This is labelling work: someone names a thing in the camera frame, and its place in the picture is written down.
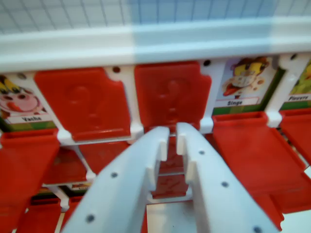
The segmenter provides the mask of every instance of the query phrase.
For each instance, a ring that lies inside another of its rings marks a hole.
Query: red plastic card holder
[[[15,205],[38,193],[59,150],[57,130],[4,133],[0,150],[0,206]]]
[[[86,181],[86,168],[75,151],[60,148],[48,169],[43,183],[70,183]]]
[[[214,138],[224,160],[253,194],[299,187],[305,165],[264,112],[213,116]]]
[[[311,209],[311,180],[304,173],[301,179],[305,182],[300,188],[273,195],[273,199],[285,214]]]
[[[0,232],[10,233],[18,227],[20,219],[25,213],[30,200],[18,203],[16,205],[0,207]]]
[[[311,108],[280,111],[280,127],[299,153],[311,164]]]
[[[60,214],[60,199],[35,201],[21,219],[17,233],[54,233]]]
[[[99,174],[101,170],[121,154],[129,144],[122,142],[96,143],[80,145],[80,151],[93,172]]]
[[[130,135],[123,83],[103,68],[40,71],[35,82],[74,140]]]
[[[177,122],[200,128],[211,78],[201,74],[198,62],[139,65],[135,83],[145,131],[161,125],[174,132]]]

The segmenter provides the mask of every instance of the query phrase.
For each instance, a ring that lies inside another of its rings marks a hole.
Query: white plastic frame
[[[264,110],[268,116],[267,125],[269,127],[276,128],[281,123],[282,115],[279,110],[310,59],[310,53],[280,55],[279,66],[285,69],[286,72]]]
[[[207,59],[199,61],[201,74],[209,75],[212,84],[209,90],[204,117],[200,121],[200,132],[203,134],[211,133],[213,131],[214,122],[212,120],[212,114],[225,70],[225,64],[227,62],[226,59],[213,59],[210,60],[208,66],[204,66],[204,61],[206,60]]]
[[[177,154],[192,187],[198,233],[278,230],[255,203],[222,157],[190,124],[177,124]]]
[[[157,127],[103,169],[63,233],[139,232],[147,195],[156,189],[160,160],[167,159],[168,139],[169,129]]]

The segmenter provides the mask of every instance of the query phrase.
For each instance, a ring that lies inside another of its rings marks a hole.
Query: screw hole
[[[87,217],[86,217],[86,222],[87,223],[91,223],[91,222],[93,222],[95,220],[95,216],[94,215],[88,215]]]
[[[113,67],[112,71],[115,73],[120,73],[121,69],[120,69],[120,67]]]
[[[262,230],[260,227],[254,227],[254,232],[255,233],[262,233]]]
[[[118,174],[117,174],[116,172],[112,172],[112,173],[111,173],[111,177],[112,177],[112,178],[116,178],[117,176],[118,176]]]
[[[207,66],[209,66],[209,65],[210,65],[210,63],[211,63],[211,61],[210,61],[210,60],[206,60],[206,61],[204,61],[203,65],[204,65],[205,67],[207,67]]]
[[[17,77],[18,77],[19,79],[23,79],[23,80],[26,79],[26,75],[24,75],[23,73],[18,73],[18,74],[17,74]]]
[[[227,188],[229,186],[229,184],[228,184],[228,182],[224,181],[224,182],[222,182],[222,186]]]
[[[291,60],[296,59],[296,57],[297,57],[297,53],[295,53],[295,54],[293,54],[293,55],[291,56]]]

